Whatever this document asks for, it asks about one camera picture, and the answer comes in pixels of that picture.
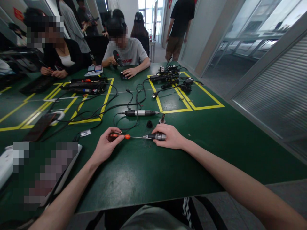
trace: gray t-shirt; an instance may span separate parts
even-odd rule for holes
[[[128,38],[128,45],[124,50],[119,49],[114,41],[110,41],[102,61],[113,56],[114,50],[117,50],[122,59],[123,65],[139,65],[145,60],[145,58],[148,58],[141,42],[136,38]]]

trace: smartphone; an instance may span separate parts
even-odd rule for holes
[[[35,142],[37,141],[46,128],[51,124],[54,117],[56,116],[55,113],[48,113],[43,115],[33,126],[33,128],[28,132],[28,134],[23,138],[22,142]]]

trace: hand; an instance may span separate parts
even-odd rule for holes
[[[57,78],[65,78],[67,77],[68,73],[66,72],[66,70],[56,70],[54,71],[51,76],[57,77]]]
[[[47,75],[47,76],[49,76],[49,75],[51,75],[52,74],[52,70],[50,70],[50,69],[48,69],[48,68],[46,68],[46,67],[42,67],[41,68],[41,74],[42,75]]]
[[[165,141],[153,140],[157,146],[171,149],[183,149],[184,146],[187,145],[187,141],[189,141],[183,137],[174,126],[171,125],[158,124],[152,131],[152,134],[156,132],[161,132],[166,135]]]
[[[114,56],[109,57],[109,61],[110,61],[113,65],[118,65],[118,63],[115,61]]]
[[[130,68],[130,69],[126,69],[122,72],[125,77],[128,77],[128,79],[134,77],[135,75],[137,75],[138,70],[136,68]]]
[[[111,156],[115,146],[117,146],[124,138],[125,135],[120,135],[116,139],[109,137],[111,133],[121,133],[119,128],[109,127],[99,138],[96,149],[91,156],[93,162],[101,164]]]
[[[104,37],[109,38],[109,34],[108,34],[108,32],[104,32],[104,33],[102,33],[102,35],[103,35]]]

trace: forearm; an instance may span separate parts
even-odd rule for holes
[[[184,149],[240,204],[254,213],[269,229],[303,229],[306,221],[260,182],[192,141]]]
[[[103,68],[108,67],[108,66],[111,65],[111,60],[108,58],[108,59],[102,61],[101,65],[102,65]]]
[[[147,58],[144,59],[144,61],[140,65],[138,65],[135,68],[136,68],[136,70],[139,73],[139,72],[143,71],[144,69],[147,69],[149,66],[150,66],[150,60],[147,57]]]
[[[98,166],[90,159],[29,229],[65,229]]]

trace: woman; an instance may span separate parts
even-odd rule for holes
[[[135,14],[134,25],[130,37],[138,39],[146,51],[147,56],[149,56],[149,36],[144,26],[143,15],[140,12],[136,12]]]
[[[134,17],[134,25],[130,37],[139,38],[146,37],[149,39],[148,32],[144,26],[144,18],[142,13],[136,12]]]
[[[17,35],[17,45],[27,46],[27,33],[14,23],[9,23],[9,28]]]
[[[53,17],[44,16],[42,11],[34,8],[28,8],[24,15],[24,23],[31,32],[46,41],[43,59],[46,66],[41,68],[41,74],[65,78],[91,65],[91,61],[81,53],[78,43],[63,37]]]

